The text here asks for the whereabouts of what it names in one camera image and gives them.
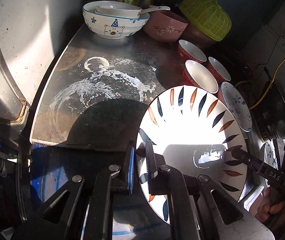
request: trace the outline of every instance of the white bowl with bear design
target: white bowl with bear design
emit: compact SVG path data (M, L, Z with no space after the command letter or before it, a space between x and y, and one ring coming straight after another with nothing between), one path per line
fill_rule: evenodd
M108 15L97 14L96 7L110 1L96 1L83 6L84 21L88 28L98 36L119 40L139 31L149 20L149 13L141 14L139 19L127 19Z

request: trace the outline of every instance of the white flower design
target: white flower design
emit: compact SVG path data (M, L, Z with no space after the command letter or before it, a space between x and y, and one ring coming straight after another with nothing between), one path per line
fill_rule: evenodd
M175 28L173 26L170 26L170 25L166 29L170 33L173 33L175 31Z

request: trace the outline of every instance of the blue party hat drawing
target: blue party hat drawing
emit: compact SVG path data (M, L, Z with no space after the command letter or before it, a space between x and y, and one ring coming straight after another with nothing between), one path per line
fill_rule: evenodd
M111 27L118 27L118 20L115 19L114 23L111 25Z

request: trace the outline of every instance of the bear face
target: bear face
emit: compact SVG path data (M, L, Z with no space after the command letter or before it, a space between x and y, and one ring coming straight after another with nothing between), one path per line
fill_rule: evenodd
M112 27L109 25L105 25L105 35L107 36L114 36L114 37L120 37L122 34L122 31L124 29L124 26L121 27Z

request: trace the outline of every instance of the pink bowl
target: pink bowl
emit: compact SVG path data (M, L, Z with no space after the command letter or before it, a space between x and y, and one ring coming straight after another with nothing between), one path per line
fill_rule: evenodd
M202 88L212 94L218 91L218 84L214 76L199 62L187 60L185 62L183 77L186 85Z
M150 13L143 30L153 39L161 42L175 42L187 27L188 22L171 11Z
M225 67L215 58L208 58L208 70L212 73L218 83L222 83L224 81L230 81L231 77Z
M185 40L179 40L178 53L184 61L191 59L198 63L203 63L207 60L201 49Z

